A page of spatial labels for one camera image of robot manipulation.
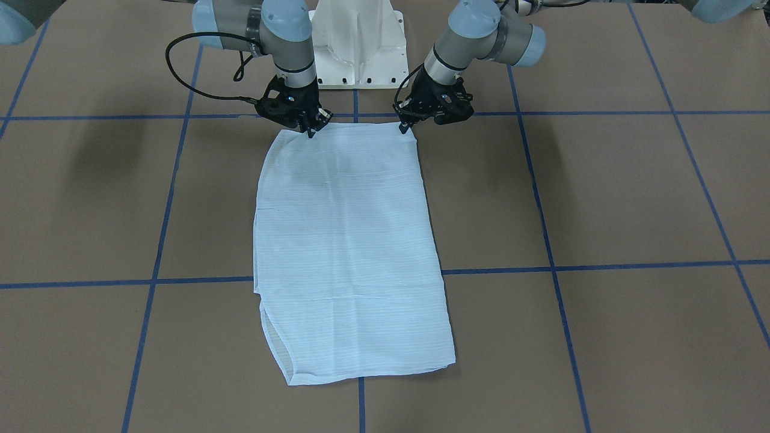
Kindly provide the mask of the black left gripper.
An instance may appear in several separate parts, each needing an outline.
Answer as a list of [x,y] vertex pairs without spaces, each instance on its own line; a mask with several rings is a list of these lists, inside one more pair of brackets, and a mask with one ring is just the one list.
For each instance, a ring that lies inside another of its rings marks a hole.
[[406,134],[420,121],[432,118],[437,125],[466,121],[474,115],[473,95],[458,78],[453,84],[438,83],[427,74],[424,65],[409,73],[393,97],[393,110],[399,118],[398,129]]

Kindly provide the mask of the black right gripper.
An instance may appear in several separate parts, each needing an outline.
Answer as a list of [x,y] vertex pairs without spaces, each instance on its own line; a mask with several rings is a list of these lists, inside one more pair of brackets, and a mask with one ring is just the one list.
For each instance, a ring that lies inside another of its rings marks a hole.
[[286,85],[286,79],[278,76],[272,77],[254,106],[262,118],[288,129],[296,129],[310,139],[334,116],[333,112],[320,104],[317,82],[294,88]]

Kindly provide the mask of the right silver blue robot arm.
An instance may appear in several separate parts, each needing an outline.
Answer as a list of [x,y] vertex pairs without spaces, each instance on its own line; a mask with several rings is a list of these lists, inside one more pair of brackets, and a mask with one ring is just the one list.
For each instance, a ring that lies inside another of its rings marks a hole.
[[254,107],[257,114],[293,131],[313,137],[333,117],[319,101],[319,84],[312,40],[310,12],[303,1],[193,1],[193,31],[165,48],[168,71],[193,93],[171,65],[171,50],[196,39],[201,46],[236,51],[240,64],[233,81],[242,80],[254,58],[271,57],[275,74],[259,98],[234,96]]

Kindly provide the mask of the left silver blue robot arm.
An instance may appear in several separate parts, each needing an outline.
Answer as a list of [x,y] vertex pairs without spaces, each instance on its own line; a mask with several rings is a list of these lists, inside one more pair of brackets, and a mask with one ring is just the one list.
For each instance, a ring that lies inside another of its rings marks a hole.
[[394,109],[406,132],[419,121],[437,125],[465,121],[473,115],[473,96],[464,88],[464,72],[473,61],[491,61],[511,68],[536,66],[539,81],[523,84],[534,96],[558,95],[577,87],[581,102],[566,109],[528,101],[520,115],[687,115],[768,114],[768,71],[745,77],[753,63],[768,68],[768,30],[760,36],[762,54],[749,54],[754,29],[732,32],[729,23],[753,16],[753,1],[674,1],[671,4],[624,3],[640,47],[627,56],[640,65],[645,53],[661,89],[654,104],[648,88],[604,83],[596,73],[613,72],[621,55],[602,49],[614,42],[618,29],[600,19],[613,8],[593,1],[460,1],[448,24],[412,72],[413,88]]

